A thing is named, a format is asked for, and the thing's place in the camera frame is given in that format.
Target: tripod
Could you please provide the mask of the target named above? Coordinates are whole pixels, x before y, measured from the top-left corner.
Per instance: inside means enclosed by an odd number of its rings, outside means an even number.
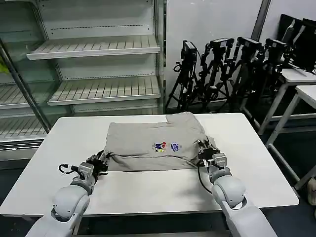
[[[269,57],[263,62],[261,66],[261,79],[256,81],[254,90],[249,94],[251,98],[251,107],[258,104],[260,98],[263,96],[265,89],[268,88],[271,96],[274,97],[277,92],[278,78],[281,75],[284,65],[288,65],[290,57],[290,47],[275,39],[267,39],[265,44],[265,51],[268,51]],[[281,57],[284,55],[284,62],[281,62]]]
[[[242,46],[242,54],[240,60],[236,63],[235,68],[232,69],[232,74],[240,67],[240,71],[238,73],[237,79],[235,83],[232,82],[233,91],[230,96],[230,100],[227,100],[218,110],[220,112],[222,108],[230,102],[229,112],[232,113],[235,109],[235,103],[238,97],[243,98],[246,91],[249,91],[251,85],[253,83],[253,73],[254,73],[254,65],[257,63],[254,60],[255,54],[257,51],[262,51],[262,45],[259,42],[256,42],[252,39],[239,37],[237,39],[236,48],[234,51],[233,60],[237,59],[240,47]],[[262,56],[264,58],[264,54],[258,54],[259,61]]]
[[[173,98],[178,102],[177,109],[185,111],[190,105],[194,81],[196,83],[198,82],[195,73],[197,64],[197,49],[191,42],[186,40],[183,41],[181,59],[182,63],[180,64],[180,62],[177,62],[177,65],[173,69],[175,72],[179,73],[179,76],[171,93],[169,94],[166,108],[168,108],[170,101]],[[174,96],[174,92],[176,91],[178,85],[180,85],[181,88],[179,98],[176,98]]]
[[[219,92],[224,94],[226,97],[229,98],[229,90],[227,81],[232,76],[232,67],[234,65],[234,62],[229,59],[231,49],[234,44],[234,39],[217,39],[211,41],[209,44],[205,46],[205,52],[201,56],[201,66],[202,71],[199,73],[199,76],[201,77],[200,83],[198,84],[197,90],[199,90],[200,100],[202,101],[202,111],[209,112],[209,109],[207,107],[208,103],[210,101],[216,100]],[[214,59],[210,62],[209,66],[207,66],[206,58],[209,55],[210,50],[212,49],[214,54]],[[210,71],[212,69],[212,73],[210,76],[209,83],[205,84],[206,77],[208,74],[210,74]],[[219,72],[219,69],[221,69],[222,75],[221,75],[221,82],[215,84],[216,75]]]

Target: gray t-shirt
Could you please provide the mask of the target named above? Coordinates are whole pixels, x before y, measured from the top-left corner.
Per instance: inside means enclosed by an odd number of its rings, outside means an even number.
[[[111,123],[105,153],[113,153],[109,171],[196,168],[198,140],[209,140],[191,113],[166,116],[168,122]]]

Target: desk leg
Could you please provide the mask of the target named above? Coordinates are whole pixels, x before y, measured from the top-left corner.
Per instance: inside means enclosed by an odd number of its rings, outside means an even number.
[[[76,235],[78,234],[81,220],[82,220],[82,217],[80,217],[79,222],[76,224],[76,226],[75,226],[75,228],[74,228],[74,232],[73,232],[73,235],[74,235],[74,236],[76,236]]]
[[[296,190],[300,190],[311,178],[316,176],[316,165],[294,186]]]
[[[269,147],[270,144],[273,144],[273,142],[276,140],[277,136],[280,134],[281,130],[283,129],[284,125],[288,121],[288,119],[291,117],[291,114],[293,113],[297,103],[300,101],[300,97],[298,94],[294,96],[291,103],[287,107],[283,117],[281,118],[280,122],[278,122],[275,130],[271,134],[270,138],[268,139],[266,143],[266,147]]]
[[[22,219],[28,221],[29,223],[31,223],[32,225],[36,222],[32,217],[29,216],[21,216]]]
[[[285,84],[283,84],[280,87],[280,89],[279,89],[279,91],[278,91],[278,93],[276,95],[275,100],[273,101],[273,103],[272,103],[272,105],[271,105],[271,107],[270,107],[265,119],[263,120],[263,123],[261,124],[261,126],[259,128],[259,131],[258,131],[259,135],[262,135],[264,133],[264,131],[266,130],[266,127],[269,124],[272,116],[275,114],[275,112],[277,110],[277,107],[280,104],[280,102],[281,102],[281,100],[282,100],[287,88],[288,88],[288,83],[285,83]]]

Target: white table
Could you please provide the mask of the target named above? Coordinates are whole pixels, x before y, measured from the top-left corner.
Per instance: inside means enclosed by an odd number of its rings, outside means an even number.
[[[291,168],[291,166],[286,162],[284,157],[273,145],[274,141],[283,130],[283,127],[285,126],[288,119],[291,117],[291,114],[293,113],[294,109],[296,108],[298,102],[301,99],[304,100],[306,103],[308,103],[310,106],[312,106],[314,109],[316,109],[316,85],[300,85],[296,87],[296,90],[297,90],[296,95],[292,99],[282,119],[277,124],[275,130],[273,131],[270,138],[268,139],[266,143],[266,147],[270,149],[273,153],[275,153],[275,155],[280,159],[280,161],[284,164],[287,170],[291,173],[293,178],[297,181],[297,184],[294,187],[297,190],[299,190],[309,181],[309,179],[316,176],[316,165],[302,179],[300,179],[295,173],[295,171]]]
[[[257,120],[254,119],[255,125],[258,128],[258,134],[262,135],[269,124],[270,121],[276,119],[280,120],[282,116],[274,116],[283,96],[285,95],[289,86],[297,86],[297,85],[315,85],[316,84],[316,76],[312,73],[308,73],[303,71],[302,69],[283,69],[282,76],[279,78],[283,85],[278,90],[276,98],[274,99],[266,117],[264,118],[262,124],[259,124]],[[241,110],[245,111],[246,114],[252,117],[251,113],[245,108],[247,100],[244,100],[241,105]],[[305,114],[305,115],[291,115],[293,119],[308,119],[308,118],[316,118],[316,114]]]
[[[242,114],[196,115],[206,134],[214,137],[228,157],[232,174],[240,178],[258,207],[299,203],[292,188]],[[4,216],[41,216],[52,198],[74,175],[62,175],[58,165],[79,165],[105,146],[111,122],[150,123],[165,116],[60,118],[27,165],[0,207]],[[85,213],[109,214],[196,213],[220,210],[198,181],[196,170],[109,172],[101,176]]]

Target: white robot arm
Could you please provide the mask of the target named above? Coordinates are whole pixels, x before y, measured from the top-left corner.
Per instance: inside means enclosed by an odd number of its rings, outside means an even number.
[[[233,177],[230,169],[226,167],[225,154],[211,148],[201,150],[199,158],[199,180],[221,206],[233,237],[277,237],[261,210],[245,196],[246,188],[242,181]],[[201,180],[200,167],[207,168],[210,182],[213,184],[211,191]]]
[[[59,170],[70,174],[76,172],[71,184],[61,188],[54,197],[52,210],[32,226],[26,237],[71,237],[76,225],[88,208],[98,176],[108,170],[108,158],[102,152],[93,155],[77,166],[62,164]]]
[[[221,206],[228,227],[234,237],[277,237],[270,223],[259,208],[245,196],[243,183],[232,176],[226,167],[227,158],[219,150],[202,145],[205,149],[199,152],[198,176],[203,187],[213,194]],[[93,155],[79,167],[62,164],[59,170],[69,174],[77,172],[72,183],[61,188],[55,198],[52,210],[40,218],[30,229],[26,237],[71,237],[76,225],[86,211],[90,195],[98,176],[108,170],[109,157],[103,151]],[[65,172],[61,168],[70,168]],[[206,167],[210,182],[209,190],[200,177],[200,167]]]

